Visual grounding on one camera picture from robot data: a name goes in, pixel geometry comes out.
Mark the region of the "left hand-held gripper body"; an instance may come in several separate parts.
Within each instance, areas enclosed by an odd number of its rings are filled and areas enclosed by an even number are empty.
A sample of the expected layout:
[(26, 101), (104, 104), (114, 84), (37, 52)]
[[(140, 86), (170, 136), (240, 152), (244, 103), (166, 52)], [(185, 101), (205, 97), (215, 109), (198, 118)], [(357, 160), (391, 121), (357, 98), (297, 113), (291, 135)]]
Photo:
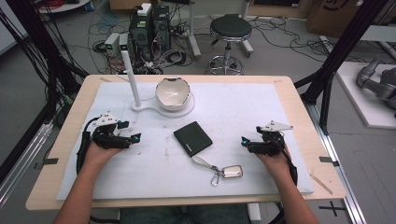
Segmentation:
[(94, 131), (91, 140), (99, 147), (109, 148), (128, 148), (130, 137), (123, 137), (114, 134), (119, 119), (115, 118), (110, 112), (102, 114), (92, 125)]

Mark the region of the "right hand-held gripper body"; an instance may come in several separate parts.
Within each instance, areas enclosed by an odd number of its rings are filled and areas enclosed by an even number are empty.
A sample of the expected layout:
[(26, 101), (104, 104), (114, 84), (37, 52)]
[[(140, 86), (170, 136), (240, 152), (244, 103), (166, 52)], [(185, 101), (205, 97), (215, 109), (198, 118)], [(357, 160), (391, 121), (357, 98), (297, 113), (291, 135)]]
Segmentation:
[(260, 127), (263, 130), (263, 133), (260, 133), (262, 141), (250, 141), (247, 145), (247, 150), (250, 153), (275, 156), (286, 149), (283, 132), (292, 130), (292, 125), (271, 120)]

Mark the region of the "person's left hand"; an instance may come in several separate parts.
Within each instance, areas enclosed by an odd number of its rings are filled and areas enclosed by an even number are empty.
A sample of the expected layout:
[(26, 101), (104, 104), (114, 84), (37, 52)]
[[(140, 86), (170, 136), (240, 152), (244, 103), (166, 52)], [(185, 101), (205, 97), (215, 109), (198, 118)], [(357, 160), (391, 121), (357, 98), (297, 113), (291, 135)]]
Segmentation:
[(116, 154), (120, 153), (118, 148), (105, 149), (96, 143), (90, 142), (85, 160), (82, 165), (83, 170), (100, 171), (107, 162)]

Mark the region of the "person's right hand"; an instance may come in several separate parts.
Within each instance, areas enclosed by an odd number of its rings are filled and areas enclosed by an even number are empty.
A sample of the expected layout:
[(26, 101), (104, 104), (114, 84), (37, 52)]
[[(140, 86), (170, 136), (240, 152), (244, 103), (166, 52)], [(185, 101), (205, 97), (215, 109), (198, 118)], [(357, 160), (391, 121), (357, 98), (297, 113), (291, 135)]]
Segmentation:
[(275, 156), (257, 154), (257, 157), (274, 180), (291, 178), (287, 158), (282, 153)]

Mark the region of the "white table mat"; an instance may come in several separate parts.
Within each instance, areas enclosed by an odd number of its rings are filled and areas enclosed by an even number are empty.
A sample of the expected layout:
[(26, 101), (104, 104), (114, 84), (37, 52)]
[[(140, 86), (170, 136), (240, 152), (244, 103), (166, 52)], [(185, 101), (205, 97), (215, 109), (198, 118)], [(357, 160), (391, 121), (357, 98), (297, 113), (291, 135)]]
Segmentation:
[[(243, 138), (260, 140), (256, 129), (288, 118), (272, 84), (193, 83), (195, 106), (189, 115), (169, 119), (154, 111), (135, 112), (128, 83), (100, 85), (87, 117), (111, 112), (126, 120), (121, 136), (139, 133), (140, 143), (114, 156), (101, 171), (94, 188), (97, 199), (187, 198), (270, 195), (277, 192), (262, 162), (242, 147)], [(195, 164), (174, 132), (197, 122), (212, 140), (200, 158), (223, 168), (239, 165), (239, 178), (221, 179), (212, 186), (213, 171)]]

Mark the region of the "white stand with pole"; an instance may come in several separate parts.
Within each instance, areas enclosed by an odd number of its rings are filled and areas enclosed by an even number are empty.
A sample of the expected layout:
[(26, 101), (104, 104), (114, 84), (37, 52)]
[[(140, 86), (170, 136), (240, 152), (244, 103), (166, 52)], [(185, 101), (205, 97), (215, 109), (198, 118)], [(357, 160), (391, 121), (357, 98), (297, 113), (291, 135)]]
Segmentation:
[(160, 81), (156, 84), (155, 89), (153, 91), (148, 91), (149, 93), (152, 93), (152, 96), (150, 96), (148, 99), (142, 99), (140, 97), (139, 90), (137, 87), (137, 81), (134, 76), (134, 70), (132, 67), (131, 60), (130, 60), (129, 51), (122, 50), (121, 58), (124, 62), (124, 66), (125, 66), (124, 72), (127, 74), (128, 83), (130, 84), (132, 94), (134, 97), (134, 101), (132, 102), (132, 110), (133, 111), (135, 111), (135, 112), (154, 111), (163, 117), (166, 117), (169, 119), (178, 119), (178, 118), (183, 118), (183, 117), (189, 115), (190, 112), (194, 109), (195, 97), (194, 97), (192, 91), (191, 91), (190, 100), (184, 109), (182, 109), (180, 111), (174, 111), (174, 112), (162, 109), (159, 105), (159, 102), (158, 102), (158, 100), (156, 98), (156, 94), (155, 94), (157, 84)]

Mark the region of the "black wallet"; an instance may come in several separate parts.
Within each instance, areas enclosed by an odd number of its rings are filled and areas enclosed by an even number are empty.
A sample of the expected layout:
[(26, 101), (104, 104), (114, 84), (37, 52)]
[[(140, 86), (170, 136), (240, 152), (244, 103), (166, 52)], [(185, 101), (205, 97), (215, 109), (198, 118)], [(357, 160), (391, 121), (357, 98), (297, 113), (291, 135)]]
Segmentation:
[(174, 136), (190, 157), (213, 144), (197, 121), (174, 131)]

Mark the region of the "white ceramic bowl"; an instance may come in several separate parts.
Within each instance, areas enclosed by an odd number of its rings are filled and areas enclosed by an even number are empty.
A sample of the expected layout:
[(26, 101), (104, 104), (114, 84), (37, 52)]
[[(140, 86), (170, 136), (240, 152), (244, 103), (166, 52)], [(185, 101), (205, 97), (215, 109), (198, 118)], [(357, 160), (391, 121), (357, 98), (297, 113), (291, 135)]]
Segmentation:
[(180, 111), (190, 100), (191, 87), (181, 77), (166, 77), (157, 84), (155, 94), (162, 109)]

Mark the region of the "black tape strip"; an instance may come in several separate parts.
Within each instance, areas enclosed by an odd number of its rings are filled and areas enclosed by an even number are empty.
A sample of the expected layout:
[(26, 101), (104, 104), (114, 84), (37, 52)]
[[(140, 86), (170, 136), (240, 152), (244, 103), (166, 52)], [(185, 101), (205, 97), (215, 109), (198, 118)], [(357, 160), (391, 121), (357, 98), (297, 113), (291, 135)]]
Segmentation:
[(340, 166), (339, 161), (334, 161), (331, 157), (319, 157), (320, 162), (327, 162), (327, 163), (331, 163), (334, 167), (338, 167)]
[(51, 158), (51, 159), (46, 158), (42, 162), (36, 162), (35, 165), (34, 165), (34, 169), (42, 170), (42, 168), (45, 165), (57, 164), (58, 160), (59, 160), (59, 158)]

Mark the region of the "black computer tower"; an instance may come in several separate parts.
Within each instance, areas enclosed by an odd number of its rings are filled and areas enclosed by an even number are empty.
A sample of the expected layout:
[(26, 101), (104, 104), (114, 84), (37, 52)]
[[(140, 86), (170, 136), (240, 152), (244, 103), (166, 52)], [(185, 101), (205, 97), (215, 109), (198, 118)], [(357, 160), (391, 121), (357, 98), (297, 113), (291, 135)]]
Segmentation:
[(156, 6), (153, 9), (152, 19), (155, 41), (157, 47), (163, 50), (171, 48), (169, 17), (169, 6)]
[(135, 13), (131, 18), (129, 31), (136, 59), (140, 61), (151, 61), (151, 44), (153, 40), (151, 11), (143, 16)]

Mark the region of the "black tape cross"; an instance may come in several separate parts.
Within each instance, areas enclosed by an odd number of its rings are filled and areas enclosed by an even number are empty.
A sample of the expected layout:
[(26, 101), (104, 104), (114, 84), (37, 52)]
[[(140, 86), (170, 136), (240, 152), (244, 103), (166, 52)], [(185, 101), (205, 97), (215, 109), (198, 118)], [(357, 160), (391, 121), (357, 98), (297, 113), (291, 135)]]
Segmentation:
[(341, 206), (335, 206), (333, 201), (330, 201), (329, 205), (320, 205), (318, 207), (320, 210), (330, 210), (332, 211), (333, 215), (335, 217), (338, 216), (338, 213), (341, 211), (346, 211), (345, 207), (341, 207)]

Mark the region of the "white floor platform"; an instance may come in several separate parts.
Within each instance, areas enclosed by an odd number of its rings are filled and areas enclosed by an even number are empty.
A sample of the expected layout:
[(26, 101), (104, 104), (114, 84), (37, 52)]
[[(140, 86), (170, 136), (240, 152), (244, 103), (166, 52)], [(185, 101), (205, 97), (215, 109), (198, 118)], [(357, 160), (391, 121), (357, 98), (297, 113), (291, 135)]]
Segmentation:
[(396, 130), (396, 110), (387, 107), (372, 91), (356, 84), (364, 66), (366, 63), (344, 62), (337, 71), (338, 79), (366, 127)]

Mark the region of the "black round stool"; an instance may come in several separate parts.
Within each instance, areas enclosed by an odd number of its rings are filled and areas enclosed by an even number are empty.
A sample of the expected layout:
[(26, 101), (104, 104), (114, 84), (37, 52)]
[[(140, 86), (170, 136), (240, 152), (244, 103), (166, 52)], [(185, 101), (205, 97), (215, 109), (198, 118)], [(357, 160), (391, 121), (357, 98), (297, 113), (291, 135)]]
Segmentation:
[(237, 14), (226, 14), (214, 19), (210, 23), (210, 34), (215, 37), (211, 45), (214, 46), (221, 40), (226, 42), (226, 47), (222, 55), (217, 55), (209, 61), (207, 70), (214, 75), (243, 75), (242, 63), (231, 55), (232, 43), (248, 40), (251, 33), (251, 25)]

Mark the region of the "aluminium rail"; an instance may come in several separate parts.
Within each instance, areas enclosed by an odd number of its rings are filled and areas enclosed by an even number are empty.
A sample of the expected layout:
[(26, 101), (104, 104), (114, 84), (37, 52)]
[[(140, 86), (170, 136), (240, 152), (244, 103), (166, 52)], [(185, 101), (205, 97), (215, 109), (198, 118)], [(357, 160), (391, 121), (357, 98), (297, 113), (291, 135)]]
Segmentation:
[(12, 166), (5, 180), (0, 184), (0, 210), (5, 206), (14, 189), (18, 186), (36, 155), (46, 143), (53, 130), (53, 124), (43, 124), (35, 134), (29, 138), (27, 145), (22, 148), (21, 155)]
[(334, 167), (338, 174), (344, 189), (346, 190), (346, 196), (343, 198), (343, 204), (346, 212), (349, 216), (349, 220), (352, 224), (367, 224), (366, 219), (361, 211), (361, 207), (355, 197), (352, 187), (350, 186), (347, 175), (344, 171), (342, 163), (339, 160), (336, 149), (332, 143), (332, 139), (327, 135), (319, 125), (319, 111), (314, 105), (304, 105), (309, 117), (312, 119), (318, 136), (325, 147), (328, 157), (331, 157), (334, 161), (339, 161), (340, 166)]

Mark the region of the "black metal frame post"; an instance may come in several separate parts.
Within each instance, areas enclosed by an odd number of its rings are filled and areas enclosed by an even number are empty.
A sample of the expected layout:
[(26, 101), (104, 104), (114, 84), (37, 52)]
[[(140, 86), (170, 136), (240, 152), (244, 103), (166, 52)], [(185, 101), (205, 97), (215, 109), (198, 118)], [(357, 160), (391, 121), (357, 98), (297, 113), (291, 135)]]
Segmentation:
[(21, 47), (39, 78), (44, 82), (48, 100), (58, 102), (61, 99), (74, 98), (81, 88), (78, 78), (84, 79), (89, 75), (88, 72), (77, 65), (62, 36), (59, 35), (68, 59), (62, 55), (49, 33), (51, 27), (46, 27), (33, 0), (5, 0), (5, 2), (21, 23), (27, 36), (22, 36), (2, 9), (0, 9), (0, 22), (16, 40), (17, 45)]
[(360, 9), (352, 18), (319, 70), (294, 83), (296, 89), (309, 84), (307, 90), (301, 94), (302, 101), (308, 105), (315, 105), (318, 97), (322, 95), (318, 123), (326, 135), (329, 134), (328, 115), (333, 78), (387, 2), (388, 0), (363, 0)]

